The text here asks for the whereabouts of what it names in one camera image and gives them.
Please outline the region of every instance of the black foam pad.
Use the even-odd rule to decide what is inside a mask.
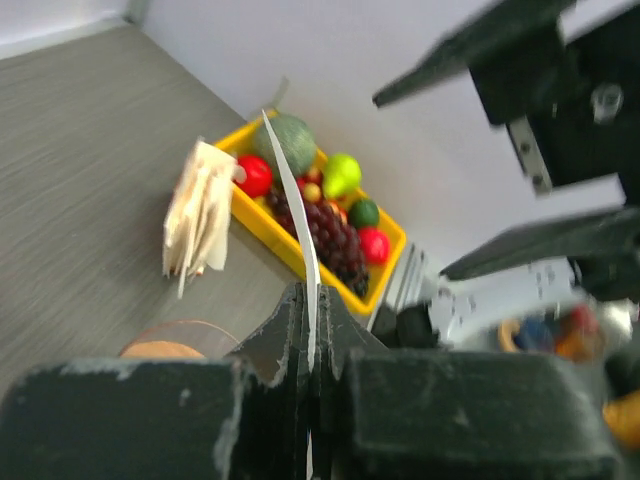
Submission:
[[[572,366],[546,355],[354,352],[345,478],[612,479],[618,458]]]

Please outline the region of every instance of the red apple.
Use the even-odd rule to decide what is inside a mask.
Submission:
[[[266,195],[273,182],[273,174],[269,164],[255,155],[243,155],[238,158],[238,166],[244,169],[242,181],[236,180],[236,185],[251,198]]]
[[[358,230],[358,236],[367,263],[382,265],[389,259],[391,242],[382,230],[375,227],[364,227]]]

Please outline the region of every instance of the green lime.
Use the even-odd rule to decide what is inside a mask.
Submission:
[[[377,227],[380,222],[380,212],[373,200],[363,198],[351,206],[348,219],[349,224],[356,229]]]

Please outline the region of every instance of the plastic fruit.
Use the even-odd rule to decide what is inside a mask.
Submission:
[[[266,202],[276,221],[296,238],[285,194],[272,189]],[[318,260],[353,293],[364,298],[369,290],[370,276],[358,232],[343,223],[329,203],[305,202],[305,212]]]
[[[322,192],[329,200],[352,192],[360,186],[362,171],[360,165],[351,155],[336,153],[329,157],[324,168]]]
[[[322,199],[322,190],[315,183],[307,183],[302,189],[302,197],[309,203],[318,203]]]
[[[242,182],[236,180],[236,185],[251,198],[266,195],[273,182],[273,173],[269,164],[256,155],[243,155],[238,158],[238,166],[245,172]]]
[[[381,265],[389,259],[391,242],[383,231],[375,227],[364,227],[358,230],[358,235],[368,263]]]
[[[340,208],[340,205],[338,205],[336,202],[329,202],[329,205],[333,209],[334,213],[340,216],[340,220],[342,220],[342,223],[348,223],[347,212]]]
[[[318,167],[311,167],[305,175],[307,182],[315,183],[316,185],[322,184],[322,172]]]
[[[375,202],[362,198],[349,209],[349,223],[355,228],[377,227],[380,222],[380,211]]]
[[[316,158],[317,147],[311,129],[299,118],[282,113],[270,118],[269,123],[280,141],[291,173],[296,178],[303,176]],[[275,152],[264,124],[258,127],[253,135],[253,147],[254,151],[271,165],[274,178],[280,179]]]

